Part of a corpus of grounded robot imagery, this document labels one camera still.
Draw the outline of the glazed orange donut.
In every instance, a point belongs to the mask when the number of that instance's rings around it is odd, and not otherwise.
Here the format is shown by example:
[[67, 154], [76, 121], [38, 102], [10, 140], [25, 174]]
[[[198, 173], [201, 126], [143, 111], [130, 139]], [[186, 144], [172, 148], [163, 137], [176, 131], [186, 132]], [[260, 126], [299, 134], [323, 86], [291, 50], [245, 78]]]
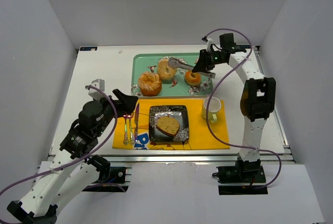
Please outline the glazed orange donut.
[[190, 86], [198, 86], [201, 83], [201, 75], [187, 71], [184, 76], [185, 82]]

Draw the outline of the metal serving tongs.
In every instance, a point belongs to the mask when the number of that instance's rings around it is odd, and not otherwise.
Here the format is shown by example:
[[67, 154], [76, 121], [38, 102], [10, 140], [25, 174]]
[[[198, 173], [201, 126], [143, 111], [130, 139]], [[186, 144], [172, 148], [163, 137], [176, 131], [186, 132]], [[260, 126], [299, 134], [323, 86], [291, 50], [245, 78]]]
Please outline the metal serving tongs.
[[[186, 70], [186, 71], [192, 71], [193, 70], [193, 66], [191, 65], [188, 65], [188, 64], [185, 64], [181, 61], [179, 61], [178, 59], [174, 58], [174, 57], [170, 57], [169, 60], [168, 60], [168, 66], [173, 68], [173, 69], [176, 69], [176, 68], [180, 68], [180, 69], [183, 69], [183, 70]], [[206, 76], [206, 77], [209, 77], [209, 78], [215, 78], [215, 73], [212, 73], [212, 72], [198, 72], [200, 75], [203, 75], [203, 76]]]

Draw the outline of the pale speckled bagel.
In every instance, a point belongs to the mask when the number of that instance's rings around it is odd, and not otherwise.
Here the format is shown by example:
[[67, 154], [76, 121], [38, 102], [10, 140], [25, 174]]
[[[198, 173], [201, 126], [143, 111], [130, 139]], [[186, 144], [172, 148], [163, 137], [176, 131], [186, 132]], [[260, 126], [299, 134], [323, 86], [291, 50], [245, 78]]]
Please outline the pale speckled bagel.
[[162, 83], [170, 84], [172, 83], [177, 68], [172, 68], [168, 65], [169, 60], [167, 58], [161, 59], [158, 63], [157, 73], [161, 78]]

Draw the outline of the brown bread slice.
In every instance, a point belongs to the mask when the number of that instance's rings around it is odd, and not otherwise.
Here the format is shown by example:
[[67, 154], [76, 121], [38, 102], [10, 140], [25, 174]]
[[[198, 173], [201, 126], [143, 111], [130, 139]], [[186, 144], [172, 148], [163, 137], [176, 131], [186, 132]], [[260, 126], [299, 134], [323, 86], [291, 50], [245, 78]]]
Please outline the brown bread slice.
[[162, 133], [171, 137], [175, 137], [180, 129], [180, 124], [173, 117], [163, 116], [157, 120], [156, 127]]

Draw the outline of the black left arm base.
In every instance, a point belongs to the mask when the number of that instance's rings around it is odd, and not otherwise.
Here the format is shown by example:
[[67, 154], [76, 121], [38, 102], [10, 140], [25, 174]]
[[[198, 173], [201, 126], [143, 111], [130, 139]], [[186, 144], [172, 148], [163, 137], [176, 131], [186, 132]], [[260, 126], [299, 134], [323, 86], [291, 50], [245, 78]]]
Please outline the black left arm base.
[[100, 172], [99, 178], [83, 189], [83, 192], [124, 193], [128, 190], [132, 177], [131, 167], [110, 166]]

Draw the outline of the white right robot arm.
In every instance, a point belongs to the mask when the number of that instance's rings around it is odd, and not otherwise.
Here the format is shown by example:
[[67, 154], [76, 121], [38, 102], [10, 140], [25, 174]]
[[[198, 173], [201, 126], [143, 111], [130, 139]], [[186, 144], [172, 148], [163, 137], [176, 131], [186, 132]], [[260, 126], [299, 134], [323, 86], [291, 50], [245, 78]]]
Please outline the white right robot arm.
[[263, 127], [274, 111], [276, 81], [264, 76], [249, 59], [251, 55], [234, 41], [232, 33], [220, 36], [220, 47], [213, 48], [214, 41], [204, 36], [206, 49], [199, 52], [199, 59], [193, 72], [213, 70], [218, 64], [228, 64], [237, 73], [244, 84], [241, 94], [240, 110], [244, 116], [245, 126], [242, 145], [238, 153], [237, 166], [246, 171], [260, 167], [260, 145]]

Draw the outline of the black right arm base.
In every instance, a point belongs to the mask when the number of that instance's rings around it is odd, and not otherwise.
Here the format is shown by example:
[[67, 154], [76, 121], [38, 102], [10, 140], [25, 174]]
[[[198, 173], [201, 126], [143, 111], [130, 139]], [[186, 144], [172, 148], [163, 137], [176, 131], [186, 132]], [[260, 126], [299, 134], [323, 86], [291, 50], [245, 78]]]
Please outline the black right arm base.
[[238, 175], [235, 166], [219, 166], [212, 177], [217, 180], [219, 195], [267, 195], [264, 187], [266, 177], [263, 166], [257, 172], [245, 175], [244, 179]]

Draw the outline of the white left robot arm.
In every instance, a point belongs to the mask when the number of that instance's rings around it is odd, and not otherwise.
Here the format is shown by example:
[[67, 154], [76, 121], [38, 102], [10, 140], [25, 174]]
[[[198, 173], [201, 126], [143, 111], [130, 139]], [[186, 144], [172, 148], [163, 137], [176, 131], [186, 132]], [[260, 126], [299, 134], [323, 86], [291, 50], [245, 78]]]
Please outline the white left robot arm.
[[110, 162], [95, 152], [98, 138], [110, 122], [133, 113], [138, 97], [114, 89], [113, 100], [103, 90], [87, 86], [87, 102], [60, 144], [49, 170], [36, 174], [39, 180], [20, 200], [11, 201], [7, 211], [20, 223], [55, 223], [62, 209], [81, 191], [99, 187], [98, 179], [109, 173]]

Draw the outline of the iridescent knife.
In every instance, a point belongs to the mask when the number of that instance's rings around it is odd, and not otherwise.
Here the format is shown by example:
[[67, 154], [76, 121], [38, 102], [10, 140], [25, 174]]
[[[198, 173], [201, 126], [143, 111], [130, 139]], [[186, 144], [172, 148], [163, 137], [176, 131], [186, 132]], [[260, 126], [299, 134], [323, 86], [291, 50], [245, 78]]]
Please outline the iridescent knife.
[[136, 106], [135, 114], [134, 114], [134, 123], [135, 123], [134, 141], [135, 141], [135, 143], [137, 143], [137, 136], [138, 136], [138, 118], [139, 118], [139, 103]]

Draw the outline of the sugar-crusted round bun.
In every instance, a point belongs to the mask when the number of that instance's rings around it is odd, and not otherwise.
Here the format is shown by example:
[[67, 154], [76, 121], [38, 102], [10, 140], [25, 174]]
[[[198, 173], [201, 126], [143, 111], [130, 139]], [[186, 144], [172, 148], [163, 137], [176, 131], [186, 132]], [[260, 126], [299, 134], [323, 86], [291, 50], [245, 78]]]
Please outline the sugar-crusted round bun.
[[157, 73], [144, 72], [138, 78], [143, 96], [157, 96], [162, 90], [162, 81]]

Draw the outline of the yellow placemat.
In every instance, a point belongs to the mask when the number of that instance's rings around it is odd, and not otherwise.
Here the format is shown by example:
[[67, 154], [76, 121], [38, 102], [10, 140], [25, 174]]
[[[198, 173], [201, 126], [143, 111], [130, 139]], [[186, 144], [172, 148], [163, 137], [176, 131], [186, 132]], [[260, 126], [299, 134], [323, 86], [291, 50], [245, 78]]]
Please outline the yellow placemat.
[[[228, 149], [229, 146], [218, 142], [209, 132], [206, 121], [201, 116], [203, 99], [140, 99], [139, 106], [139, 141], [137, 144], [125, 145], [124, 129], [125, 120], [118, 120], [116, 130], [114, 132], [113, 144], [114, 149], [125, 150], [159, 150], [159, 151], [180, 151], [180, 150], [216, 150]], [[149, 108], [162, 105], [184, 105], [189, 114], [189, 140], [185, 142], [171, 141], [153, 141], [149, 137]]]

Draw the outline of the right corner label sticker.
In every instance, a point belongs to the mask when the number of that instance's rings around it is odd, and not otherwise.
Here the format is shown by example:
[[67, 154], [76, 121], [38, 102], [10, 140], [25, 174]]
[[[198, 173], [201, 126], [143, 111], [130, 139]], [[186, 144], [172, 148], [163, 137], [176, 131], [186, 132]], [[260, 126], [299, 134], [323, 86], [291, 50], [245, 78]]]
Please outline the right corner label sticker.
[[239, 48], [250, 49], [250, 45], [237, 45]]

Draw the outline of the corner label sticker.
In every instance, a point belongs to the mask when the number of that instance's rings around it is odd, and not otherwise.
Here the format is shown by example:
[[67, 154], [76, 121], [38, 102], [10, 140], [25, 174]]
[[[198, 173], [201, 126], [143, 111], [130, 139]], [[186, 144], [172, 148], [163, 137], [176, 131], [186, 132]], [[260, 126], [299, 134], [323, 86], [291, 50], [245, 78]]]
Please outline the corner label sticker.
[[96, 51], [97, 47], [80, 47], [79, 51]]
[[250, 45], [237, 45], [239, 48], [250, 49]]

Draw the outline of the green floral tray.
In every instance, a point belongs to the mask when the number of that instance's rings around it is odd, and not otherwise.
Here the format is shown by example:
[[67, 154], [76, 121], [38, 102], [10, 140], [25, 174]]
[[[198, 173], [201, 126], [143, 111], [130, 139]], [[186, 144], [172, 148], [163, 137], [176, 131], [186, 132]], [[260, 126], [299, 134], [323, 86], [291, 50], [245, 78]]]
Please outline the green floral tray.
[[[194, 66], [199, 54], [196, 52], [188, 53], [166, 53], [166, 54], [139, 54], [133, 59], [131, 94], [141, 97], [143, 94], [138, 86], [139, 76], [144, 72], [157, 72], [158, 63], [164, 58], [174, 57], [179, 61]], [[201, 76], [198, 86], [188, 85], [185, 81], [184, 69], [178, 69], [175, 74], [175, 82], [162, 84], [159, 97], [201, 97], [207, 96], [213, 91], [212, 80], [206, 76]]]

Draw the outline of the iridescent fork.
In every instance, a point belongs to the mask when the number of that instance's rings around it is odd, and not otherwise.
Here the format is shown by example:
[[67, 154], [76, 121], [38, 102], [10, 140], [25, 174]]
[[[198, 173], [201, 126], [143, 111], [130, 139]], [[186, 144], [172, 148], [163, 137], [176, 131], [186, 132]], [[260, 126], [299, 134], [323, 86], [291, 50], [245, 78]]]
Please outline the iridescent fork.
[[129, 143], [128, 133], [127, 133], [127, 116], [125, 115], [123, 118], [124, 118], [124, 138], [123, 138], [123, 144], [126, 146]]

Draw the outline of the iridescent spoon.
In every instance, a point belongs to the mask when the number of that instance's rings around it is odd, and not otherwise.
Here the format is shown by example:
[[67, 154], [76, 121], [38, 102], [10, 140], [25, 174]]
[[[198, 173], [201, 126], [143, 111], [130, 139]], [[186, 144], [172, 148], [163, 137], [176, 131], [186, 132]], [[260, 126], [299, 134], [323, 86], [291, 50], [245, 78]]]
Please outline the iridescent spoon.
[[130, 128], [130, 144], [133, 146], [135, 143], [135, 138], [134, 138], [134, 134], [133, 134], [133, 130], [132, 130], [132, 118], [133, 116], [130, 115], [129, 116], [129, 128]]

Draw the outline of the pale green mug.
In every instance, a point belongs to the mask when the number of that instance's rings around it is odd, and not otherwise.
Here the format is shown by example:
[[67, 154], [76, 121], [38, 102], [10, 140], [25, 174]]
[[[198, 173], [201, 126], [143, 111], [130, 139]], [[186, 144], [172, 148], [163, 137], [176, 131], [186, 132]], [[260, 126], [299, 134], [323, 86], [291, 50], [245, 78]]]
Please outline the pale green mug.
[[216, 98], [212, 97], [210, 100], [210, 104], [208, 104], [209, 97], [205, 98], [202, 104], [201, 116], [203, 119], [206, 119], [206, 111], [208, 110], [208, 120], [211, 123], [217, 122], [217, 115], [222, 108], [221, 101]]

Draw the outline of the black floral square plate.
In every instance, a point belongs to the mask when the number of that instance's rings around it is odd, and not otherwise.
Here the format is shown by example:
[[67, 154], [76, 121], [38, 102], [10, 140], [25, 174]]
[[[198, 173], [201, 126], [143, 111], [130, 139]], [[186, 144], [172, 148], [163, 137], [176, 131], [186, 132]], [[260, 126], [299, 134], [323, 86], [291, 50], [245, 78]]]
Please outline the black floral square plate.
[[[175, 118], [180, 129], [175, 137], [162, 133], [156, 127], [160, 117], [169, 116]], [[186, 106], [152, 106], [149, 109], [149, 139], [152, 142], [186, 142], [189, 140], [189, 117]]]

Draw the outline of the left corner label sticker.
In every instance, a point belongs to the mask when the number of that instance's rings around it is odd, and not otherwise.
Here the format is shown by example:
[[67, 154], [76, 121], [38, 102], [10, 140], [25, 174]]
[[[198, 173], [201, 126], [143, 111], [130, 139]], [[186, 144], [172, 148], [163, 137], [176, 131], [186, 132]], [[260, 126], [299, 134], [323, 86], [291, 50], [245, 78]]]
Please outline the left corner label sticker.
[[79, 51], [96, 51], [97, 47], [80, 47]]

